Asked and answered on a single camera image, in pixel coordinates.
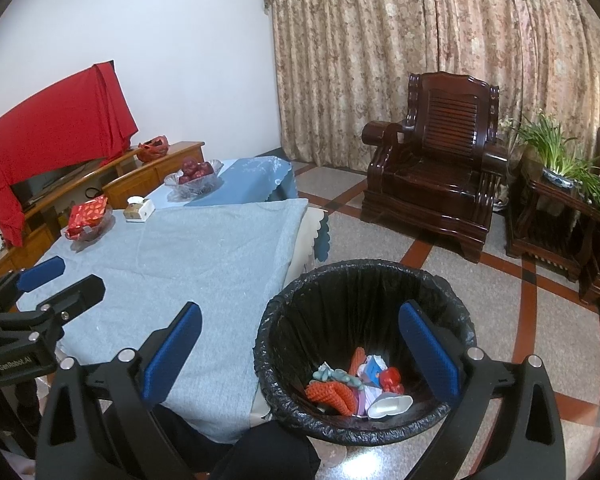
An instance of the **white wall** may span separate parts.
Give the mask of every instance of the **white wall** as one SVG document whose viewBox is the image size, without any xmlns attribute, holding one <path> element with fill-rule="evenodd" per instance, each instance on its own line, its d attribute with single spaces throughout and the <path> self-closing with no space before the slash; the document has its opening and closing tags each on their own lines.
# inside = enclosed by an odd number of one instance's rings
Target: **white wall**
<svg viewBox="0 0 600 480">
<path fill-rule="evenodd" d="M 204 140 L 206 158 L 280 146 L 263 0 L 14 0 L 0 19 L 0 116 L 109 59 L 139 127 L 132 142 Z"/>
</svg>

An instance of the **red gift box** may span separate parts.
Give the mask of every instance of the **red gift box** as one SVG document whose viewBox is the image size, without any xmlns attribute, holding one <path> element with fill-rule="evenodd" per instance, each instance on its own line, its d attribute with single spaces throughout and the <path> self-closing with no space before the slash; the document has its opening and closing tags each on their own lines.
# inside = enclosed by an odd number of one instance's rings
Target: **red gift box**
<svg viewBox="0 0 600 480">
<path fill-rule="evenodd" d="M 107 213 L 107 197 L 100 195 L 84 204 L 74 205 L 69 216 L 66 237 L 77 240 L 83 233 L 95 229 Z"/>
</svg>

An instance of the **small white box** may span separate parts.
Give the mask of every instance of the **small white box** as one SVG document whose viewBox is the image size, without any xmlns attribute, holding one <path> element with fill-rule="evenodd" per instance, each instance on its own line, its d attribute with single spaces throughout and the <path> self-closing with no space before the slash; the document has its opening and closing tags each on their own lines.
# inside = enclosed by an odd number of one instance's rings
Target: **small white box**
<svg viewBox="0 0 600 480">
<path fill-rule="evenodd" d="M 127 222 L 146 222 L 146 219 L 155 211 L 154 202 L 150 198 L 132 196 L 127 200 L 128 206 L 124 211 Z"/>
</svg>

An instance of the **blue gripper pad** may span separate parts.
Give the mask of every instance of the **blue gripper pad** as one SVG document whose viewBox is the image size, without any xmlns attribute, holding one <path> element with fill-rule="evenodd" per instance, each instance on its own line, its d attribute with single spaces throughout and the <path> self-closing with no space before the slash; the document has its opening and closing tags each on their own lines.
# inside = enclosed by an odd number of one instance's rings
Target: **blue gripper pad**
<svg viewBox="0 0 600 480">
<path fill-rule="evenodd" d="M 458 366 L 436 338 L 434 327 L 420 317 L 419 305 L 407 301 L 400 307 L 398 327 L 433 395 L 440 402 L 455 405 L 460 396 Z"/>
<path fill-rule="evenodd" d="M 46 262 L 20 272 L 16 287 L 21 292 L 31 292 L 62 274 L 64 274 L 64 260 L 60 256 L 54 256 Z"/>
<path fill-rule="evenodd" d="M 145 346 L 161 339 L 153 357 L 143 367 L 142 400 L 149 410 L 166 400 L 201 332 L 202 311 L 189 301 L 168 328 L 153 332 L 142 345 L 140 353 Z"/>
</svg>

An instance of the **terrazzo floor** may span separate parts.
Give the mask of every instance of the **terrazzo floor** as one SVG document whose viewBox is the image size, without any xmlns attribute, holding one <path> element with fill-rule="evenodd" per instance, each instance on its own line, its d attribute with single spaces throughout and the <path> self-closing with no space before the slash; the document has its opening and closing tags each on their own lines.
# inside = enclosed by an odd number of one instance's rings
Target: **terrazzo floor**
<svg viewBox="0 0 600 480">
<path fill-rule="evenodd" d="M 600 311 L 580 303 L 577 283 L 533 260 L 509 258 L 503 216 L 493 215 L 480 263 L 472 264 L 446 238 L 360 221 L 364 174 L 302 162 L 294 162 L 294 170 L 300 196 L 330 213 L 325 264 L 384 258 L 439 274 L 466 305 L 478 343 L 491 358 L 522 362 L 535 353 L 544 360 L 562 421 L 567 479 L 577 479 L 600 450 Z M 477 468 L 499 403 L 491 401 L 456 478 Z M 403 479 L 439 427 L 390 446 L 337 449 L 337 460 L 323 460 L 316 478 Z"/>
</svg>

